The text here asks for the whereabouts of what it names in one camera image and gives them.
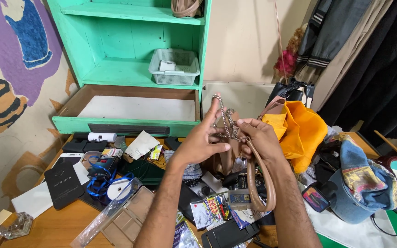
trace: open drawer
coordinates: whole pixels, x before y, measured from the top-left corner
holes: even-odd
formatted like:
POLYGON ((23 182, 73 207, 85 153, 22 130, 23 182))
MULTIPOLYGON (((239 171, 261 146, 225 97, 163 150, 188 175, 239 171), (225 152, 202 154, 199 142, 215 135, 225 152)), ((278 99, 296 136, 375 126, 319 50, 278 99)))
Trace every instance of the open drawer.
POLYGON ((60 133, 186 137, 200 123, 199 91, 86 84, 52 120, 60 133))

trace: mint green cabinet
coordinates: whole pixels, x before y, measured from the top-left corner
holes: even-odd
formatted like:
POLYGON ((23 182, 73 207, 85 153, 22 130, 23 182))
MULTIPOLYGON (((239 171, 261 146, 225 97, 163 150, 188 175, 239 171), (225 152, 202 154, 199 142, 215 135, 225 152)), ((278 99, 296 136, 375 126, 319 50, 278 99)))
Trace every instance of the mint green cabinet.
MULTIPOLYGON (((171 0, 48 0, 48 4, 81 87, 78 98, 87 92, 97 95, 93 88, 82 91, 88 85, 165 88, 173 93, 176 90, 195 92, 199 106, 211 0, 205 0, 201 18, 174 17, 171 0), (155 83, 148 67, 158 48, 196 52, 201 74, 192 86, 155 83)), ((82 103, 73 102, 63 109, 68 112, 70 107, 83 107, 78 104, 82 103)), ((89 132, 88 123, 125 123, 171 125, 170 135, 185 136, 200 122, 199 115, 195 121, 161 123, 151 121, 151 117, 145 120, 81 118, 76 112, 59 113, 52 118, 61 133, 89 132)))

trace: black handbag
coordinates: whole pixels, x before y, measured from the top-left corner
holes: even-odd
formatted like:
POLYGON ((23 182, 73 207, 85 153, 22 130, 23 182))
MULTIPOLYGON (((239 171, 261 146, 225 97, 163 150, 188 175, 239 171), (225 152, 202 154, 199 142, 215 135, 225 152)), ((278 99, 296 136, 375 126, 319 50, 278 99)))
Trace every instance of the black handbag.
POLYGON ((269 99, 267 100, 266 106, 276 96, 285 98, 286 101, 302 101, 305 98, 304 105, 310 108, 312 103, 313 93, 315 91, 315 84, 307 84, 306 82, 296 81, 295 77, 289 78, 289 84, 277 82, 272 92, 270 93, 269 99))

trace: hand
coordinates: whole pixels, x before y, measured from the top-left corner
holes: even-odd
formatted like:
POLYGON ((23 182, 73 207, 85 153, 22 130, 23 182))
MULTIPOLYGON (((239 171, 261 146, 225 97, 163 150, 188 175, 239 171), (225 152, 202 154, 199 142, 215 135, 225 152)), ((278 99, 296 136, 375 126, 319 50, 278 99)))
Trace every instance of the hand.
POLYGON ((213 99, 203 121, 191 130, 173 154, 170 162, 181 165, 185 169, 188 164, 201 163, 216 153, 229 150, 231 146, 228 143, 210 144, 210 142, 219 141, 219 138, 212 136, 213 134, 224 132, 222 127, 211 127, 220 115, 218 99, 213 99))
MULTIPOLYGON (((240 137, 249 135, 257 152, 265 163, 274 163, 279 159, 284 159, 283 150, 275 134, 273 127, 257 119, 239 119, 237 126, 240 128, 240 137)), ((246 158, 252 157, 252 151, 247 144, 242 144, 241 150, 246 158)))

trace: gray jacket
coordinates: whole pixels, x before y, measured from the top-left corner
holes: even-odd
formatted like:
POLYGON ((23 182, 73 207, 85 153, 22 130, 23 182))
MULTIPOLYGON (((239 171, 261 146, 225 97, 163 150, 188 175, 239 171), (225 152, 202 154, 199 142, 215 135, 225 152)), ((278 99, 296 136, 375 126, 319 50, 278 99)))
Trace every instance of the gray jacket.
POLYGON ((301 40, 299 66, 325 68, 345 44, 371 0, 318 0, 301 40))

